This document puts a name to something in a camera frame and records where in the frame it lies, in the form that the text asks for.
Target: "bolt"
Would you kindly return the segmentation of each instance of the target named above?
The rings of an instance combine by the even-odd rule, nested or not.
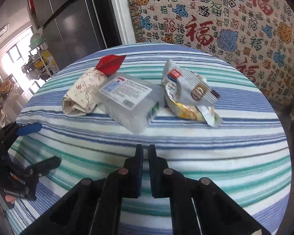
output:
[[[211,180],[209,178],[201,178],[200,182],[202,182],[205,185],[208,185],[210,184]]]
[[[163,170],[163,173],[166,175],[172,175],[173,174],[173,169],[167,168]]]
[[[129,173],[129,170],[127,168],[121,168],[121,169],[119,169],[119,174],[126,175],[127,173]]]
[[[82,185],[84,185],[84,186],[90,185],[91,182],[92,182],[92,180],[89,178],[82,179],[82,181],[81,181]]]

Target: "table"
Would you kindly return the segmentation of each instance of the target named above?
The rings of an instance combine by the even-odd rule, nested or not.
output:
[[[165,62],[205,76],[220,95],[216,112],[220,128],[177,118],[167,108],[141,135],[133,135],[100,110],[71,118],[62,112],[63,95],[99,59],[123,55],[120,72],[161,83]],[[271,233],[282,221],[291,187],[291,162],[283,128],[263,94],[228,63],[199,50],[145,43],[120,46],[89,55],[50,79],[28,102],[18,123],[40,122],[38,133],[19,137],[9,153],[27,166],[53,155],[61,166],[40,179],[37,200],[18,199],[8,213],[16,234],[52,206],[84,177],[94,180],[123,166],[136,144],[155,144],[158,156],[186,177],[211,178]],[[148,161],[143,167],[142,195],[124,199],[119,234],[172,234],[168,199],[153,199]]]

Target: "gray refrigerator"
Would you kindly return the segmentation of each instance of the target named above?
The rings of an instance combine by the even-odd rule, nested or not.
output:
[[[59,69],[121,45],[111,0],[33,0],[39,26]]]

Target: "red paper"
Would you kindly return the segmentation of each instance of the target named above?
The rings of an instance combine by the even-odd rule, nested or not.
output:
[[[125,57],[126,55],[124,56],[108,55],[108,56],[102,57],[95,69],[98,71],[101,71],[106,76],[111,76],[112,74],[115,74],[117,70],[120,68]]]

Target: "clear plastic box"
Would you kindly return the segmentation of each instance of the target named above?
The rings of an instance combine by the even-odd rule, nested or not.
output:
[[[162,87],[124,73],[115,73],[96,93],[105,111],[132,133],[140,133],[164,107]]]

